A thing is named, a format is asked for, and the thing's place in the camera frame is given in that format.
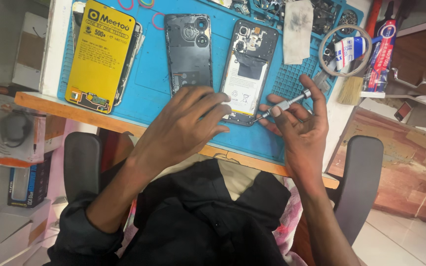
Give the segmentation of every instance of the blue silicone repair mat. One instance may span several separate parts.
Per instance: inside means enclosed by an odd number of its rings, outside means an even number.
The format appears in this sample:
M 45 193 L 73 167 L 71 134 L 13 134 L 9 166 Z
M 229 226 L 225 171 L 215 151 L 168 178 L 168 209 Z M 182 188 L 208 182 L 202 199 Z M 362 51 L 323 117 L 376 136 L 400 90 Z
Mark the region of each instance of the blue silicone repair mat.
M 163 30 L 158 30 L 152 25 L 151 20 L 155 13 L 204 13 L 210 16 L 213 87 L 215 91 L 219 91 L 234 24 L 240 18 L 258 22 L 252 17 L 228 10 L 207 0 L 156 0 L 152 9 L 138 6 L 137 1 L 134 0 L 134 7 L 131 10 L 121 9 L 117 0 L 100 0 L 100 2 L 132 15 L 143 27 L 145 40 L 134 60 L 124 96 L 121 103 L 115 106 L 109 114 L 109 116 L 119 116 L 143 124 L 150 124 L 170 100 L 165 35 Z M 131 5 L 129 0 L 121 0 L 121 3 L 125 7 L 130 7 Z M 158 27 L 162 27 L 163 16 L 157 16 L 154 22 Z M 70 20 L 58 92 L 58 98 L 62 100 L 67 89 L 73 59 L 71 29 Z M 318 46 L 321 39 L 319 37 L 314 33 L 312 34 L 311 56 L 304 59 L 302 65 L 283 65 L 282 35 L 280 34 L 261 103 L 267 103 L 266 96 L 269 93 L 275 93 L 288 99 L 293 98 L 303 89 L 298 81 L 299 76 L 305 73 L 313 77 L 320 71 Z M 333 88 L 335 82 L 335 78 L 328 80 L 331 88 Z M 332 89 L 325 93 L 327 99 L 331 91 Z M 303 101 L 302 104 L 307 109 L 311 109 L 311 99 Z M 283 140 L 263 128 L 259 123 L 255 123 L 250 127 L 232 123 L 225 123 L 225 125 L 230 128 L 231 132 L 221 133 L 214 137 L 210 141 L 210 145 L 275 163 L 284 161 Z

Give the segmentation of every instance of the person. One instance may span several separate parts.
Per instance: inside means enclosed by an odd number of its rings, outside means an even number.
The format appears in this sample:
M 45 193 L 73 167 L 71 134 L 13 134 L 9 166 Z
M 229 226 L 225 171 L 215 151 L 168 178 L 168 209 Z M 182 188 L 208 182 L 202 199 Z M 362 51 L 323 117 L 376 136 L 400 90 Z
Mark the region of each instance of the person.
M 357 266 L 321 179 L 326 99 L 308 76 L 301 75 L 300 82 L 311 92 L 314 115 L 294 103 L 287 110 L 272 109 L 275 123 L 259 123 L 284 140 L 285 167 L 299 190 L 316 265 Z M 267 99 L 283 100 L 272 94 Z M 225 191 L 216 159 L 151 182 L 217 134 L 229 132 L 218 122 L 231 113 L 222 104 L 230 100 L 210 87 L 181 88 L 110 184 L 99 195 L 82 193 L 65 208 L 48 265 L 287 265 L 271 232 L 290 193 L 271 174 L 258 174 L 236 201 Z M 139 231 L 118 258 L 123 216 L 136 198 Z

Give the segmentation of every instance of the tiled floor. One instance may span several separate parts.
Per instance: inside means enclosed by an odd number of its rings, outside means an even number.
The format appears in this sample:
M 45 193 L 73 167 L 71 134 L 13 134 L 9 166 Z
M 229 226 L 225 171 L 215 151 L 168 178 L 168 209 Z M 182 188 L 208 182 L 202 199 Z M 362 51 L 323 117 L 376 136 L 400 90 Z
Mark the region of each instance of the tiled floor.
M 368 266 L 426 266 L 426 223 L 371 210 L 353 249 Z

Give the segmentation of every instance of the adhesive tube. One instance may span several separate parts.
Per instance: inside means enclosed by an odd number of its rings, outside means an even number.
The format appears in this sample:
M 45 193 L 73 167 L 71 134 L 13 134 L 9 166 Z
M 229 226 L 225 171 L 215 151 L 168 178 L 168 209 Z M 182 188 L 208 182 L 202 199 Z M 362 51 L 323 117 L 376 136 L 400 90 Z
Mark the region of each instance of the adhesive tube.
M 347 37 L 335 43 L 336 67 L 341 70 L 352 60 L 366 51 L 366 42 L 362 37 Z

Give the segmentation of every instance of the phone parts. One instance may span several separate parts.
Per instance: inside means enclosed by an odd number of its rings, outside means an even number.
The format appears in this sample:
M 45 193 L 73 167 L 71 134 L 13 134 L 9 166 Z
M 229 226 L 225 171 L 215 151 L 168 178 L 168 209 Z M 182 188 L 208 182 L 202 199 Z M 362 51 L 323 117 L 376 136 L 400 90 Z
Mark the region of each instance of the phone parts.
M 279 33 L 240 19 L 236 22 L 220 91 L 231 96 L 223 121 L 251 126 L 261 99 Z
M 210 17 L 167 14 L 164 28 L 171 97 L 185 85 L 212 87 Z

